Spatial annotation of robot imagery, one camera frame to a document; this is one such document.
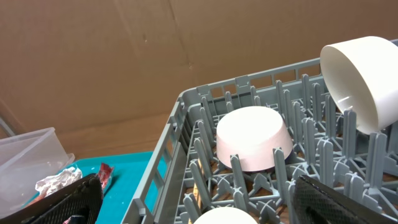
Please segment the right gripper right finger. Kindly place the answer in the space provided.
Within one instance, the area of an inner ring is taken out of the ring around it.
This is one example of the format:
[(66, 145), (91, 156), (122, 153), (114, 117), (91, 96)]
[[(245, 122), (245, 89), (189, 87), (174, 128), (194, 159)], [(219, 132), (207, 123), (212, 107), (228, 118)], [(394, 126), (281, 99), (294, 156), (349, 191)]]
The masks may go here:
[(300, 224), (395, 223), (307, 175), (296, 180), (294, 211)]

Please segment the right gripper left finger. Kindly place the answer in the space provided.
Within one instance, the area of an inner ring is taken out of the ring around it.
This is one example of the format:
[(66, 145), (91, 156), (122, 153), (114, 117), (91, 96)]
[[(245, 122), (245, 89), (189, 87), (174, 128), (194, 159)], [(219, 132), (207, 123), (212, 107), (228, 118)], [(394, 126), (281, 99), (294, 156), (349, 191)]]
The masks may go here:
[(56, 191), (12, 215), (1, 219), (4, 224), (95, 223), (103, 203), (103, 190), (97, 174)]

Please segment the red snack wrapper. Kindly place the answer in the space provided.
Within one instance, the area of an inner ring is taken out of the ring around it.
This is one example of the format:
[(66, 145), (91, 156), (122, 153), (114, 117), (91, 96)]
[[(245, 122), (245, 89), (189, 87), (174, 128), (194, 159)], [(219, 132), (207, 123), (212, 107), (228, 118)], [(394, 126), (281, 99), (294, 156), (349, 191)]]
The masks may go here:
[[(105, 193), (111, 184), (113, 170), (113, 167), (102, 163), (98, 171), (103, 196), (105, 196)], [(63, 224), (86, 223), (86, 221), (88, 220), (88, 212), (88, 209), (83, 209), (80, 213), (72, 215), (68, 220), (65, 220)]]

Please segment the white paper ball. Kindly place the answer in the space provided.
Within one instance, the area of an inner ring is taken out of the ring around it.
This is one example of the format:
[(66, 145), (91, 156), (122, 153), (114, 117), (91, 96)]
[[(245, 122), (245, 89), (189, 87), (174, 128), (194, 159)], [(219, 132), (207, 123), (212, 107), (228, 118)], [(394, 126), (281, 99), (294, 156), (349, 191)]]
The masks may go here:
[(51, 175), (39, 180), (35, 185), (35, 189), (39, 192), (39, 195), (46, 197), (80, 180), (82, 177), (83, 174), (79, 168), (69, 167), (57, 175)]

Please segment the white cup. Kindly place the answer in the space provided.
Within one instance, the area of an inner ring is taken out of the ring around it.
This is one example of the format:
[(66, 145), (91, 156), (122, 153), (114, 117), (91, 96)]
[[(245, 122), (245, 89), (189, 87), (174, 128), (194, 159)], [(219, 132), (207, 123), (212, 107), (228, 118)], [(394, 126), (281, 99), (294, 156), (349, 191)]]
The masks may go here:
[(193, 224), (257, 224), (257, 221), (238, 208), (219, 207), (205, 212)]

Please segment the pink-white bowl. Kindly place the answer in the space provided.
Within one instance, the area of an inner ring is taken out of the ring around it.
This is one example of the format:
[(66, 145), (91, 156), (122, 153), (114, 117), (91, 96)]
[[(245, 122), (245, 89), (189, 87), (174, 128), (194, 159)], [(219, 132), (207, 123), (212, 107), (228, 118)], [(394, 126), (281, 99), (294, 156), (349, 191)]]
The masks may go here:
[(216, 127), (216, 155), (231, 168), (230, 156), (238, 155), (245, 172), (275, 166), (273, 149), (281, 148), (284, 158), (293, 149), (282, 116), (265, 106), (248, 106), (224, 115)]

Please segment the white bowl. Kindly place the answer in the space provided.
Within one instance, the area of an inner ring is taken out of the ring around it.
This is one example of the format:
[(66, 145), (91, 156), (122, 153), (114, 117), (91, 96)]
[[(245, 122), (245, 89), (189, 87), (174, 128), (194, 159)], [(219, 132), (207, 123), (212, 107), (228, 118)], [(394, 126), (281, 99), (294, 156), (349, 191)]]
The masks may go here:
[(323, 79), (340, 111), (353, 110), (364, 134), (397, 121), (397, 46), (367, 36), (326, 45), (320, 52)]

